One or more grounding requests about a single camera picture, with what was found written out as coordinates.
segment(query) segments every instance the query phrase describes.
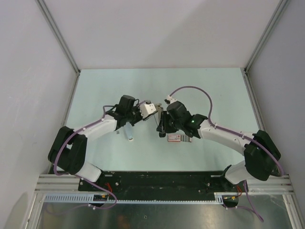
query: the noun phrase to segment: aluminum frame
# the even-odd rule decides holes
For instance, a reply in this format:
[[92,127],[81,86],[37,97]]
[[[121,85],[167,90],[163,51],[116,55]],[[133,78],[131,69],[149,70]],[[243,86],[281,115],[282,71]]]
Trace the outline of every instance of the aluminum frame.
[[291,0],[280,0],[280,2],[278,3],[270,21],[268,22],[259,42],[257,43],[253,53],[251,54],[251,57],[250,57],[248,63],[245,66],[246,72],[249,72],[249,70],[251,69],[254,61],[256,60],[256,58],[258,57],[258,55],[264,48],[264,45],[266,44],[269,37],[273,33],[276,25],[278,24],[279,20],[281,19],[281,16],[283,15],[283,13],[286,10],[287,6],[289,5],[290,1]]
[[[38,7],[41,10],[41,13],[45,17],[50,29],[52,30],[56,40],[58,41],[60,47],[62,48],[64,54],[68,58],[71,66],[79,76],[80,70],[77,67],[77,64],[68,48],[68,45],[66,44],[63,36],[61,35],[60,30],[58,29],[58,26],[55,23],[55,20],[53,19],[46,3],[44,0],[35,0],[37,2]],[[283,12],[285,11],[286,7],[288,6],[290,0],[281,0],[278,4],[274,14],[272,15],[264,33],[262,34],[262,37],[260,38],[260,41],[258,42],[254,52],[252,53],[245,69],[241,69],[245,86],[248,91],[248,95],[251,101],[251,105],[255,114],[256,121],[258,123],[258,126],[260,129],[265,130],[265,125],[260,113],[259,105],[256,100],[253,88],[251,86],[251,82],[249,81],[249,77],[247,75],[247,72],[250,70],[250,68],[253,65],[253,62],[259,55],[260,51],[263,49],[264,44],[272,34],[276,24],[280,20],[280,17],[282,16]],[[67,107],[67,111],[63,120],[63,124],[66,122],[66,118],[69,114],[69,110],[71,107],[71,103],[74,97],[78,76],[75,81],[75,85],[73,88],[73,91],[71,93],[70,102]],[[27,213],[26,220],[22,226],[23,229],[35,229],[39,222],[39,217],[42,210],[42,205],[45,202],[45,199],[49,197],[50,195],[57,195],[58,197],[64,196],[65,194],[71,194],[71,195],[91,195],[91,192],[79,192],[78,191],[78,184],[79,179],[71,176],[71,175],[63,175],[61,177],[57,177],[56,175],[41,175],[34,195],[31,202],[31,208],[29,209],[29,212]],[[261,182],[256,179],[250,179],[248,180],[248,186],[249,186],[249,194],[250,195],[261,195],[261,194],[269,194],[269,195],[283,195],[285,205],[287,208],[287,212],[292,224],[292,227],[294,229],[301,229],[305,228],[304,219],[301,214],[300,207],[298,206],[293,187],[291,184],[291,181],[289,179],[289,176],[284,177],[270,177],[266,182]],[[215,198],[219,198],[219,196],[223,193],[215,193]]]
[[76,73],[78,73],[80,71],[80,69],[78,68],[71,52],[70,49],[68,48],[68,45],[66,43],[66,41],[64,40],[60,30],[58,29],[58,26],[54,20],[54,18],[52,17],[46,3],[44,0],[35,0],[39,9],[41,10],[41,13],[43,14],[45,20],[47,21],[50,29],[52,30],[54,37],[56,38],[56,40],[58,41],[59,46],[61,47],[63,53],[65,54],[65,56],[67,57],[68,61],[70,62],[72,68],[74,69],[74,71]]

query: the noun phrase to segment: white enclosure panel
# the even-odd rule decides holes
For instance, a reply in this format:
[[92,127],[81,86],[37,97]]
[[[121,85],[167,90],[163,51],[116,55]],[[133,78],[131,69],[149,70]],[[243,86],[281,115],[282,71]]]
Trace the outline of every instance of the white enclosure panel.
[[305,214],[305,1],[293,0],[250,70],[267,131]]
[[[162,103],[166,108],[166,96],[184,85],[196,85],[211,95],[214,122],[257,132],[239,68],[82,70],[67,126],[81,127],[97,120],[103,105],[117,104],[124,94]],[[210,104],[202,92],[183,89],[174,97],[192,114],[208,114]],[[135,125],[132,142],[123,129],[89,142],[87,160],[103,170],[203,171],[224,170],[243,159],[236,151],[209,140],[169,143],[167,138],[159,138],[156,127],[151,117]]]
[[80,69],[244,67],[279,0],[46,0]]
[[0,228],[18,229],[76,74],[34,0],[1,1],[0,12]]

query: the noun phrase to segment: table surface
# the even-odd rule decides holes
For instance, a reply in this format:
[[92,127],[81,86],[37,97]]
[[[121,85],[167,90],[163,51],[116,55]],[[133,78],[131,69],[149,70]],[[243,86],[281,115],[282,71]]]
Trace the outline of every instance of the table surface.
[[[166,96],[185,85],[201,87],[210,94],[212,120],[218,125],[258,130],[239,68],[82,70],[66,125],[77,128],[97,120],[103,105],[117,104],[124,94],[166,107]],[[174,97],[192,114],[207,116],[210,104],[200,91],[183,89]],[[224,170],[243,159],[236,151],[209,140],[167,142],[167,138],[159,138],[156,127],[153,117],[139,122],[132,129],[133,142],[122,128],[109,133],[88,143],[86,160],[102,170],[205,171]]]

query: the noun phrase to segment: gray wall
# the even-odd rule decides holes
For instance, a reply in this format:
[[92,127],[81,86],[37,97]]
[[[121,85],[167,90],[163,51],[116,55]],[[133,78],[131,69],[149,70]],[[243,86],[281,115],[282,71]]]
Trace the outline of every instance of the gray wall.
[[34,0],[0,1],[0,228],[18,229],[76,77]]
[[305,1],[292,0],[249,74],[305,214]]

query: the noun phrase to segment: white cylindrical object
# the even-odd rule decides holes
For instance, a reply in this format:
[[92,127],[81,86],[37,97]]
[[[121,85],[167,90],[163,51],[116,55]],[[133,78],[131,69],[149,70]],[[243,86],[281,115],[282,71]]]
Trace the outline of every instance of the white cylindrical object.
[[132,125],[130,123],[126,123],[126,125],[124,126],[124,132],[126,134],[128,141],[133,141]]

